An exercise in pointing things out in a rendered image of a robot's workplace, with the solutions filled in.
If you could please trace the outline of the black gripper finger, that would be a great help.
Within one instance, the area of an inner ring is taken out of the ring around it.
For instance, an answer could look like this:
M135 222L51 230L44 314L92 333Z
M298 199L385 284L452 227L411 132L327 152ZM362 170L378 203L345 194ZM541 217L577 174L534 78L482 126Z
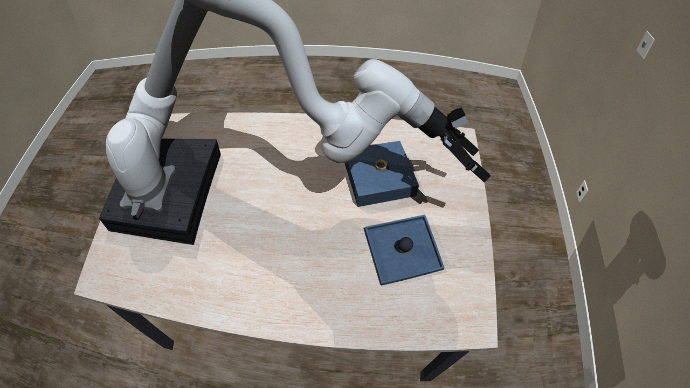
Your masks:
M476 161L472 159L471 156L467 153L466 150L461 146L459 143L458 138L455 136L455 133L449 129L448 132L453 136L453 138L456 140L452 140L450 137L444 136L443 145L450 150L453 155L455 155L456 158L458 158L459 162L461 162L466 170L471 170L476 176L478 176L481 181L486 182L490 178L490 174L486 172L481 165L479 165Z
M454 126L448 127L446 125L446 128L448 130L451 129L455 133L455 136L458 138L461 146L465 148L469 153L471 153L472 156L475 156L475 153L477 153L479 149L476 148L475 145L473 145L473 143L469 142L469 140L466 139L466 137L464 137L464 133L461 133L458 129L455 129Z

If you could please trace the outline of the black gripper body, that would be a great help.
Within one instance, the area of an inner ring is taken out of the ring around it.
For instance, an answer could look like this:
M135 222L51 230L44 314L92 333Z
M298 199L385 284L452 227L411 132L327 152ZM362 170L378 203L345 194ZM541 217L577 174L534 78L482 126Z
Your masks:
M434 108L433 114L429 118L428 121L424 123L420 129L425 133L426 135L429 136L429 138L435 138L440 136L440 138L444 140L444 136L450 137L454 142L456 141L453 136L449 133L448 129L446 128L447 125L447 117L438 110L438 108ZM445 129L444 129L445 128Z

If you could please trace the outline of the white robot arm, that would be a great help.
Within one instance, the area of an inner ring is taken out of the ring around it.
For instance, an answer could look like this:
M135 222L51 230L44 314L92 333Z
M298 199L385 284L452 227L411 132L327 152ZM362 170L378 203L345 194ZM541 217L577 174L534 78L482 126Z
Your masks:
M136 87L125 120L106 139L108 162L126 191L119 206L133 206L134 219L143 209L160 213L164 208L176 169L160 165L160 146L177 97L175 81L207 11L255 25L273 39L296 100L320 125L321 150L330 161L354 160L396 115L419 128L433 114L431 99L400 71L376 59L365 61L354 74L360 93L353 102L323 99L299 30L273 0L176 0L148 76Z

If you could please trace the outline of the dark grey ball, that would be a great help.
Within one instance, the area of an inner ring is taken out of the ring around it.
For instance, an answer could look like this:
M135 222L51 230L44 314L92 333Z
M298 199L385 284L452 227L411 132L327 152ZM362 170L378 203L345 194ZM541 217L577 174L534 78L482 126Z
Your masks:
M412 249L413 243L411 238L404 237L398 243L399 249L403 252L409 252Z

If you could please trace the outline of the blue rectangular tray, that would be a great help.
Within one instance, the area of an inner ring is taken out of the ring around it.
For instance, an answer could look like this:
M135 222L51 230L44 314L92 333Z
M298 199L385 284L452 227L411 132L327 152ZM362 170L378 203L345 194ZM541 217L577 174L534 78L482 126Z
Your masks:
M424 214L373 224L364 230L381 286L445 268ZM403 237L409 237L413 242L409 252L399 249L398 243Z

